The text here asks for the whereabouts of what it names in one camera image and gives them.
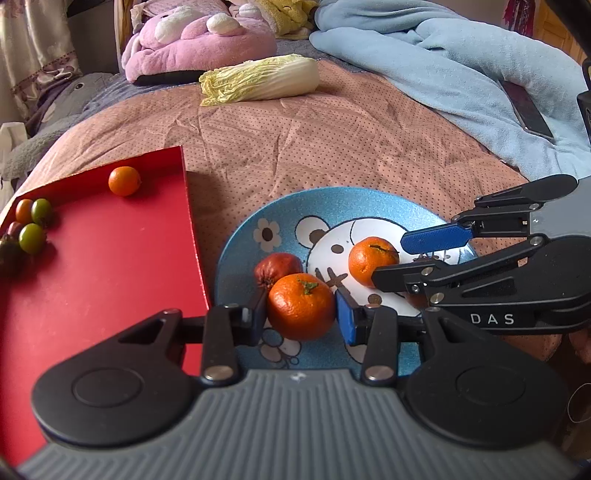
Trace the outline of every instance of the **red cloth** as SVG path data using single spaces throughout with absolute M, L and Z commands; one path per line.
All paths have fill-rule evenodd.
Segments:
M 509 0 L 504 20 L 510 30 L 534 36 L 535 0 Z

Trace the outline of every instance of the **phone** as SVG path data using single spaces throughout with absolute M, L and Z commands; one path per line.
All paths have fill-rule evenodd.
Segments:
M 530 94 L 522 86 L 515 83 L 499 80 L 499 84 L 509 97 L 517 120 L 519 120 L 523 130 L 554 143 L 554 135 L 552 135 L 548 124 L 534 104 Z

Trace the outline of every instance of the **pink plush toy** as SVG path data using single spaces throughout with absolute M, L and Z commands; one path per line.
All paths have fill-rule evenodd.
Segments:
M 134 83 L 142 75 L 207 71 L 276 53 L 275 34 L 262 20 L 177 7 L 148 20 L 130 39 L 121 60 L 125 76 Z

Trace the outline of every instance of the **stuffed animal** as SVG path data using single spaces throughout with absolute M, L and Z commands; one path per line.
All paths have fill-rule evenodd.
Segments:
M 150 18 L 130 39 L 121 63 L 128 81 L 136 83 L 142 76 L 203 72 L 276 53 L 275 35 L 263 20 L 203 15 L 182 6 Z M 196 82 L 199 75 L 191 78 Z
M 318 6 L 314 0 L 232 0 L 230 12 L 237 18 L 262 18 L 277 38 L 305 40 L 314 25 L 309 16 Z

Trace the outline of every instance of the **orange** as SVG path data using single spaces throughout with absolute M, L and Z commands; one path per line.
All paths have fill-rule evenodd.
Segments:
M 120 197 L 135 193 L 141 183 L 139 172 L 133 167 L 117 167 L 109 175 L 109 188 Z
M 15 212 L 17 222 L 26 225 L 32 223 L 31 209 L 33 208 L 33 201 L 30 199 L 24 199 L 17 203 L 17 210 Z
M 330 287 L 308 273 L 277 280 L 267 299 L 271 326 L 291 340 L 315 340 L 335 321 L 335 296 Z
M 366 287 L 375 288 L 371 276 L 376 268 L 399 263 L 400 256 L 394 246 L 378 236 L 361 240 L 349 252 L 349 273 Z

